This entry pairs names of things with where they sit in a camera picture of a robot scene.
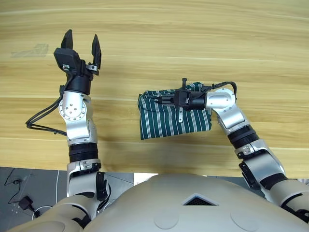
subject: white robot body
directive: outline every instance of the white robot body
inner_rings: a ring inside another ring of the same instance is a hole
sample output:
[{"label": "white robot body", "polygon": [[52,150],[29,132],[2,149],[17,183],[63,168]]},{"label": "white robot body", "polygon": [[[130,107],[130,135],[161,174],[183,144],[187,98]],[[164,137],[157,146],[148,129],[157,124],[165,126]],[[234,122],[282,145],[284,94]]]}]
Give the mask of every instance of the white robot body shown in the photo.
[{"label": "white robot body", "polygon": [[[207,202],[210,205],[186,205]],[[120,196],[84,232],[308,232],[308,224],[233,183],[162,174]]]}]

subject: green striped towel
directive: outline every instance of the green striped towel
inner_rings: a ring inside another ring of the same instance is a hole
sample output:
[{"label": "green striped towel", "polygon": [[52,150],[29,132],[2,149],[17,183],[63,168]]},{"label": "green striped towel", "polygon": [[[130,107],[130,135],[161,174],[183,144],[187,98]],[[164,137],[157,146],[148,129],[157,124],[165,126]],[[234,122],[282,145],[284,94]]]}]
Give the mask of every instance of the green striped towel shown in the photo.
[{"label": "green striped towel", "polygon": [[[203,85],[195,82],[186,86],[191,91],[201,91]],[[183,122],[178,122],[178,110],[155,102],[154,96],[174,94],[174,89],[146,91],[140,94],[138,107],[140,110],[140,139],[173,136],[211,129],[211,111],[183,111]]]}]

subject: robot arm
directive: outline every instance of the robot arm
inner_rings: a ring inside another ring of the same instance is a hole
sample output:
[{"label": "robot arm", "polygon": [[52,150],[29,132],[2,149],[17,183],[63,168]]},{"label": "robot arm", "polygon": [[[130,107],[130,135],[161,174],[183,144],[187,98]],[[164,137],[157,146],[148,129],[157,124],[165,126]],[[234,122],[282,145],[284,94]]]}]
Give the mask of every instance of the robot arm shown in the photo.
[{"label": "robot arm", "polygon": [[67,198],[41,217],[11,231],[82,231],[109,200],[111,187],[104,172],[99,172],[97,130],[92,120],[90,83],[98,75],[101,50],[98,37],[92,43],[93,63],[86,64],[73,50],[72,31],[65,34],[54,52],[56,62],[67,75],[60,87],[58,110],[66,123],[70,163],[67,165]]},{"label": "robot arm", "polygon": [[245,114],[236,106],[236,88],[234,92],[227,88],[216,91],[190,92],[183,87],[173,96],[162,96],[158,103],[175,105],[179,108],[179,122],[182,122],[183,110],[212,109],[218,116],[218,122],[235,148],[235,153],[243,161],[239,167],[250,188],[262,190],[268,201],[282,207],[290,213],[309,222],[309,187],[288,179],[285,171],[263,139],[260,139]]}]

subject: vent grille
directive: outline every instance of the vent grille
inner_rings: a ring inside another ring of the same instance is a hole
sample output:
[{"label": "vent grille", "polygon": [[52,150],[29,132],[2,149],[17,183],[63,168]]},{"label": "vent grille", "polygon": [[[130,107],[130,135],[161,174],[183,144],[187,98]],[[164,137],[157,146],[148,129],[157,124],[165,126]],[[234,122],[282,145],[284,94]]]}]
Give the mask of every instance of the vent grille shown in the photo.
[{"label": "vent grille", "polygon": [[185,205],[213,205],[203,199],[200,199],[199,197],[195,197],[192,200],[190,200],[188,203]]}]

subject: wooden table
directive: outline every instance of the wooden table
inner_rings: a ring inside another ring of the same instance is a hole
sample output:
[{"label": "wooden table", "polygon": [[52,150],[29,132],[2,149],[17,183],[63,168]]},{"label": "wooden table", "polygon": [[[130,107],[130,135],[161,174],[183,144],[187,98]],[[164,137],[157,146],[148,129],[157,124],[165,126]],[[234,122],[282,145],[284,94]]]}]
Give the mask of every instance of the wooden table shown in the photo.
[{"label": "wooden table", "polygon": [[[0,166],[66,169],[66,139],[25,121],[65,83],[53,52],[68,29],[87,62],[95,33],[103,51],[91,88],[103,170],[240,175],[215,115],[209,132],[140,140],[138,94],[186,77],[236,82],[238,106],[287,175],[309,177],[307,0],[1,2]],[[65,129],[57,111],[41,123]]]}]

